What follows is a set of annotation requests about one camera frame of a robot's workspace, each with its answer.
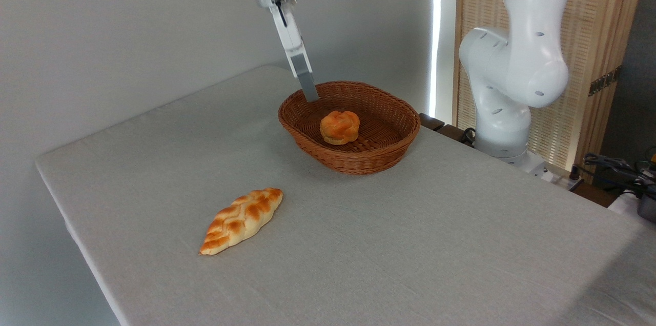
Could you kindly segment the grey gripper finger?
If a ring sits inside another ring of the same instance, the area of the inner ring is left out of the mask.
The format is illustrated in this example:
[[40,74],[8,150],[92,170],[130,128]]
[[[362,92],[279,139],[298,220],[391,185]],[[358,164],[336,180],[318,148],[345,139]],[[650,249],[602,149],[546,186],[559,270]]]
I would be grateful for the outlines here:
[[314,83],[313,71],[305,50],[298,50],[289,55],[289,64],[295,78],[298,79],[307,102],[319,100],[318,90]]

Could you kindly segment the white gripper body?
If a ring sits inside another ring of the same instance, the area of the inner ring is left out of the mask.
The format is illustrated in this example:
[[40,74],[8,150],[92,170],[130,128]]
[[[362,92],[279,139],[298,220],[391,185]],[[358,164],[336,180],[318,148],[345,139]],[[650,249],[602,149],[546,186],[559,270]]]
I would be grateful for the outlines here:
[[298,50],[305,50],[300,30],[298,29],[293,4],[273,5],[270,8],[276,29],[286,55],[294,54]]

